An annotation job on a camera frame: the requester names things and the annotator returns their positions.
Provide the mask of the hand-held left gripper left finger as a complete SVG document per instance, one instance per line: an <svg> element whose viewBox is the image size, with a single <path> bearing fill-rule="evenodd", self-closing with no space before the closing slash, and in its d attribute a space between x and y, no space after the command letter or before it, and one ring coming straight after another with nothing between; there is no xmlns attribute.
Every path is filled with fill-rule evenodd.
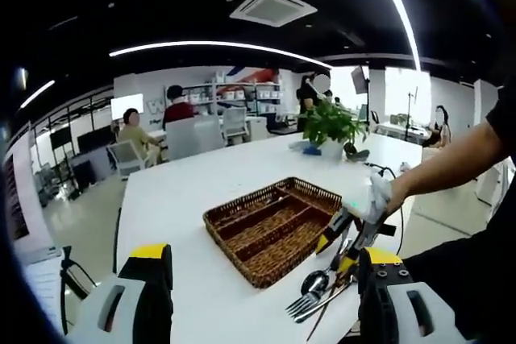
<svg viewBox="0 0 516 344"><path fill-rule="evenodd" d="M120 271L82 301L68 343L169 343L173 319L171 246L131 252Z"/></svg>

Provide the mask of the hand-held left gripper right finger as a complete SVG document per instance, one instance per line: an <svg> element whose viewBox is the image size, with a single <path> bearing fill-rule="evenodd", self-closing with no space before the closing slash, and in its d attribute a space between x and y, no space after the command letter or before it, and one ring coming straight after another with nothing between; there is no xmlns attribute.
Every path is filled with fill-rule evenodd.
<svg viewBox="0 0 516 344"><path fill-rule="evenodd" d="M394 253L352 248L362 343L466 343L451 307L426 283L413 281Z"/></svg>

